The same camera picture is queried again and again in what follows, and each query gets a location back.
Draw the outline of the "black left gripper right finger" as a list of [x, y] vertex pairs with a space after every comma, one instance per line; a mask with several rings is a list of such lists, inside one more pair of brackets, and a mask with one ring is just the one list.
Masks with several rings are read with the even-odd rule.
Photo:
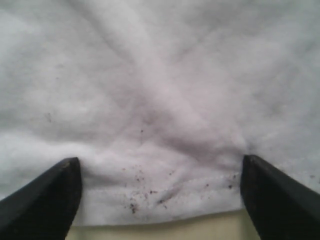
[[318, 240], [320, 195], [257, 155], [242, 161], [240, 195], [262, 240]]

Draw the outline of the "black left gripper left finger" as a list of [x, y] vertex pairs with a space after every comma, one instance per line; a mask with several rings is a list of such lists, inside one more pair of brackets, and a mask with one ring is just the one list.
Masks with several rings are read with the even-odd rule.
[[0, 201], [2, 240], [64, 240], [82, 198], [81, 164], [66, 158]]

